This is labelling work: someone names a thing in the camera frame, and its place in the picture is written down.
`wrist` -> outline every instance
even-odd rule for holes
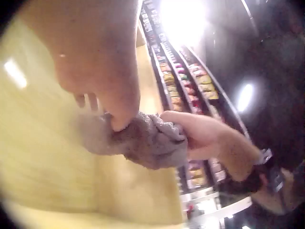
[[[233,180],[245,180],[260,158],[259,149],[234,129],[224,133],[221,144],[218,160],[227,168]]]

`skin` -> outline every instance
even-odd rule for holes
[[[80,107],[87,94],[115,131],[138,113],[136,28],[141,0],[31,0],[22,19],[49,49],[60,86]]]
[[[260,150],[257,147],[242,134],[216,119],[175,111],[165,111],[161,118],[165,122],[173,122],[183,127],[189,140],[189,159],[217,158],[235,181],[245,180],[260,158]],[[287,209],[292,211],[302,202],[302,198],[293,194],[293,175],[284,169],[282,172],[285,178],[283,197]],[[270,194],[266,187],[267,183],[264,179],[262,181],[262,188],[251,194],[251,197],[273,213],[284,214],[278,193]]]

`snack package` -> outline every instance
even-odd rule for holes
[[[201,167],[198,163],[189,163],[188,164],[188,169],[190,171],[193,171],[193,170],[199,170],[199,169],[201,169]]]
[[[170,66],[168,66],[168,65],[160,67],[160,68],[161,68],[161,71],[170,71]]]
[[[198,71],[198,70],[202,70],[203,71],[202,67],[201,66],[197,66],[197,65],[192,66],[192,67],[190,66],[189,69],[191,70],[191,72],[195,72],[195,71]]]
[[[185,74],[179,74],[179,76],[180,76],[181,80],[187,80],[188,79],[187,75],[185,75]]]
[[[194,74],[196,77],[199,77],[199,76],[202,76],[202,75],[206,75],[206,72],[203,71],[203,70],[197,70],[197,71],[193,72],[193,74]]]
[[[192,87],[191,82],[188,81],[188,80],[182,80],[181,82],[183,83],[183,85],[184,85],[185,87]]]
[[[168,63],[160,63],[160,67],[168,66]]]
[[[185,88],[188,95],[195,95],[195,90],[189,87]]]
[[[163,78],[164,78],[164,82],[166,83],[166,85],[174,85],[175,84],[175,79],[170,72],[164,71],[163,72]]]
[[[208,84],[211,83],[211,78],[208,75],[203,75],[196,78],[198,84]]]
[[[145,14],[142,14],[142,18],[143,19],[146,19],[146,18],[148,18],[148,15],[145,13]]]
[[[172,104],[177,104],[177,105],[182,104],[182,101],[181,101],[180,97],[172,97],[171,100],[172,100]]]
[[[215,87],[211,83],[209,83],[209,84],[199,84],[199,88],[202,91],[215,91]]]
[[[152,29],[152,26],[151,26],[151,24],[150,24],[150,22],[147,23],[147,24],[144,24],[144,28],[145,28],[145,31],[146,31],[146,32],[150,32],[150,31],[153,30],[153,29]]]
[[[160,55],[157,55],[157,59],[160,63],[164,63],[166,62],[166,57],[165,56],[160,56]]]
[[[148,18],[143,19],[143,22],[144,22],[144,24],[147,24],[147,23],[149,23],[149,19]]]
[[[218,94],[217,94],[216,91],[208,91],[208,92],[204,92],[203,94],[209,100],[217,100],[218,99]]]
[[[174,65],[175,65],[175,67],[182,67],[182,64],[180,64],[180,63],[175,63]]]
[[[177,92],[177,88],[176,88],[175,86],[168,86],[168,87],[167,87],[167,90],[168,90],[169,92]]]
[[[177,68],[177,72],[178,72],[178,73],[185,74],[185,70],[184,70],[184,68],[182,68],[182,67],[178,67],[178,68]]]
[[[179,104],[173,104],[173,107],[174,107],[174,111],[180,111],[180,112],[182,112],[182,106],[181,105],[179,105]]]
[[[200,187],[202,185],[206,184],[206,181],[203,177],[199,177],[199,178],[195,178],[191,180],[191,183],[195,186],[195,187]]]
[[[170,97],[178,97],[179,96],[179,93],[176,92],[176,91],[171,91],[171,92],[169,92],[169,94],[170,94]]]
[[[202,177],[201,169],[189,171],[191,175],[191,179]]]
[[[191,64],[189,67],[199,66],[199,64]]]

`gray knit cloth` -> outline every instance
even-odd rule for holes
[[[94,154],[123,154],[149,169],[180,167],[187,161],[188,142],[182,128],[158,115],[139,112],[120,132],[112,130],[109,114],[82,116],[80,127],[85,148]]]

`supermarket aisle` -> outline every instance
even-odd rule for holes
[[[140,109],[161,112],[146,47],[137,55]],[[1,191],[18,219],[32,228],[182,223],[173,169],[151,171],[82,147],[80,110],[54,79],[47,49],[21,21],[4,35],[0,57]]]

